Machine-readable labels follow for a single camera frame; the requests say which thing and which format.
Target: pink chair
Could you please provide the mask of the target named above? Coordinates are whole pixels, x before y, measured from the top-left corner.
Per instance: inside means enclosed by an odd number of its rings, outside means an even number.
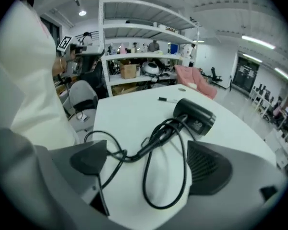
[[[175,65],[178,83],[181,83],[189,88],[192,88],[188,83],[195,83],[197,88],[194,89],[199,93],[214,99],[216,96],[216,88],[209,85],[201,75],[200,71],[195,67],[184,67]]]

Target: cardboard box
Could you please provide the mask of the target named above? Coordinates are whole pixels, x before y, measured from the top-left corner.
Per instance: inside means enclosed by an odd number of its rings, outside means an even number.
[[[137,91],[139,86],[135,86],[134,84],[122,84],[115,87],[112,87],[113,96],[120,94],[127,94],[131,92]]]
[[[66,87],[65,87],[64,84],[62,84],[62,85],[60,85],[60,86],[57,86],[57,87],[56,87],[57,95],[60,96],[60,94],[61,94],[64,90],[66,90]]]
[[[121,65],[120,75],[123,79],[133,79],[136,76],[136,64]]]

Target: white table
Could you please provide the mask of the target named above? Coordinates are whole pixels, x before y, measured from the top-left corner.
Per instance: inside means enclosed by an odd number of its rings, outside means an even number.
[[[211,130],[199,140],[255,154],[276,166],[275,154],[249,126],[215,101],[181,84],[100,100],[94,130],[111,133],[122,148],[128,150],[129,156],[134,155],[155,126],[173,117],[176,104],[158,101],[159,97],[178,100],[188,98],[216,115]],[[181,134],[187,148],[187,141],[192,138],[184,129]],[[111,141],[111,138],[103,134],[94,134],[93,138]],[[108,142],[108,149],[116,151],[112,142]],[[117,164],[117,160],[107,158],[101,172],[102,183]],[[144,200],[142,193],[145,164],[146,158],[136,163],[123,164],[112,182],[103,190],[109,218],[130,229],[152,230],[162,225],[186,204],[191,185],[191,171],[188,168],[186,190],[180,201],[167,210],[153,209]],[[180,190],[182,175],[180,141],[175,136],[171,142],[154,150],[146,185],[151,201],[159,206],[172,202]]]
[[[288,164],[288,144],[276,129],[273,129],[266,137],[265,142],[276,155],[276,162],[281,169]]]

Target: white chair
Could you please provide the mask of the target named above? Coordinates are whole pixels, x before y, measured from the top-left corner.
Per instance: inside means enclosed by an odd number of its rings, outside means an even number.
[[[69,97],[63,103],[63,107],[66,110],[74,109],[74,113],[69,118],[69,122],[76,132],[82,130],[88,131],[93,128],[97,104],[97,94],[88,82],[80,80],[72,85],[69,91]],[[85,122],[80,120],[82,114],[88,117]]]

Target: black device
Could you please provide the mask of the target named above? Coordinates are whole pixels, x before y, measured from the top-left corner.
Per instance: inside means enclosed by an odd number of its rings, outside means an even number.
[[[203,136],[208,133],[216,120],[216,116],[212,112],[186,98],[178,101],[173,116],[179,121],[184,122],[192,131]],[[179,131],[183,128],[181,123],[174,120],[170,124]],[[173,135],[175,135],[174,130],[171,127],[165,126],[150,138],[148,144],[137,155],[140,157],[146,155],[156,147],[164,145]]]
[[[183,114],[188,115],[186,124],[198,135],[203,136],[208,133],[216,120],[216,116],[212,112],[186,98],[177,103],[173,113],[174,117]]]

